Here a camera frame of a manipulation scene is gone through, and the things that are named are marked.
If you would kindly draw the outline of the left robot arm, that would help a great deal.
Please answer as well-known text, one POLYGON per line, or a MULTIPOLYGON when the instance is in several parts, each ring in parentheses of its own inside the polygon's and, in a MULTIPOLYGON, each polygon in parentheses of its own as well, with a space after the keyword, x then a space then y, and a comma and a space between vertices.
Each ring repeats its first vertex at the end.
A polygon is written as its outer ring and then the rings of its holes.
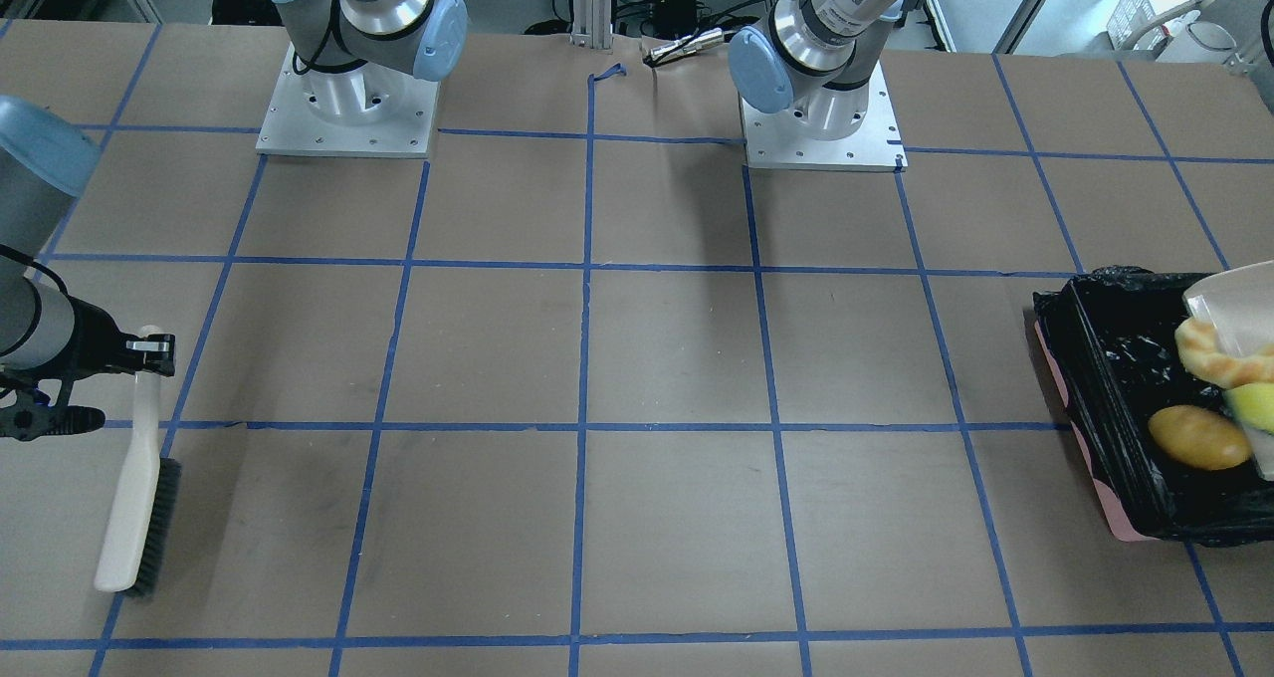
POLYGON ((729 42, 733 83, 761 113, 790 115, 815 140, 861 126, 871 75, 905 0, 777 0, 729 42))

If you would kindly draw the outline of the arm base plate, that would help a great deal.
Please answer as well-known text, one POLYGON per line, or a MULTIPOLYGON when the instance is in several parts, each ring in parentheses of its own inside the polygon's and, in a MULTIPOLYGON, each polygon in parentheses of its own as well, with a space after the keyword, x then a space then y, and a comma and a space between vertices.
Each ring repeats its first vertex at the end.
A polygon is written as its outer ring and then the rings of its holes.
POLYGON ((747 164, 755 170, 860 170, 910 167, 883 66, 852 91, 820 88, 803 105, 764 113, 739 101, 747 164))
POLYGON ((256 150, 310 158, 427 159, 434 136, 437 82, 367 64, 344 74, 297 74, 288 47, 256 150))

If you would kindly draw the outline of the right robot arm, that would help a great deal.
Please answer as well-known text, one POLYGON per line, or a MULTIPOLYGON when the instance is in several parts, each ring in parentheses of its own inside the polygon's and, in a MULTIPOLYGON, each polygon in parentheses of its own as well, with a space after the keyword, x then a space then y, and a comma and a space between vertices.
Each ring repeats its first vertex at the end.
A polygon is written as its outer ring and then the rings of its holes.
POLYGON ((104 411, 74 405, 73 388, 96 374, 176 372, 176 338, 129 334, 110 312, 76 300, 38 256, 102 152, 68 120, 15 96, 1 98, 3 436, 33 441, 104 427, 104 411))

